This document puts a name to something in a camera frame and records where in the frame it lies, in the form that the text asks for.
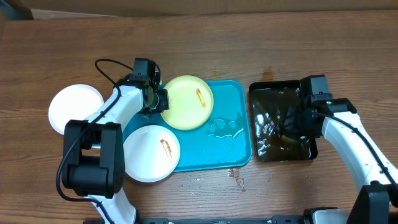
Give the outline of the yellow-green plastic plate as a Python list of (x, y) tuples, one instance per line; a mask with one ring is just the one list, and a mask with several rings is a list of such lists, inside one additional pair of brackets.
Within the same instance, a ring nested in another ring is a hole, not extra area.
[(161, 116), (169, 126), (192, 130), (210, 117), (214, 97), (209, 85), (201, 78), (183, 75), (169, 81), (164, 89), (167, 90), (169, 109)]

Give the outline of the white plate with sauce streak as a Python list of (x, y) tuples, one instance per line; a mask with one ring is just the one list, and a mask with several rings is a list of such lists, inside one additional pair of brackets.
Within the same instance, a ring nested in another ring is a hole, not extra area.
[(131, 133), (124, 141), (126, 174), (144, 182), (158, 182), (169, 176), (180, 160), (180, 143), (169, 129), (149, 125)]

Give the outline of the green yellow scrub sponge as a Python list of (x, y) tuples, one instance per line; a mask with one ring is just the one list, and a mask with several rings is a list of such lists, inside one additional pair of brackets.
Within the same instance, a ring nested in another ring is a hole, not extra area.
[(289, 137), (284, 136), (284, 135), (281, 137), (281, 140), (283, 140), (285, 142), (298, 142), (299, 141), (297, 139), (289, 138)]

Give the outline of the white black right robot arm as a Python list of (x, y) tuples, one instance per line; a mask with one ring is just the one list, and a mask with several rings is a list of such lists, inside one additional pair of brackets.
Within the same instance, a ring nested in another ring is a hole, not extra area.
[(350, 172), (358, 196), (349, 213), (338, 208), (305, 211), (305, 223), (389, 223), (397, 206), (397, 168), (366, 132), (356, 108), (346, 98), (318, 100), (308, 107), (291, 106), (280, 124), (284, 139), (324, 137)]

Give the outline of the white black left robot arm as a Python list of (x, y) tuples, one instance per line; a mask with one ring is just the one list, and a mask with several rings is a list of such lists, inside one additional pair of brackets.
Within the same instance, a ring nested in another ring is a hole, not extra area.
[(65, 126), (63, 159), (56, 175), (58, 194), (71, 202), (92, 203), (103, 223), (138, 223), (137, 210), (123, 190), (123, 131), (136, 114), (169, 108), (167, 90), (157, 82), (119, 81), (112, 95), (83, 120)]

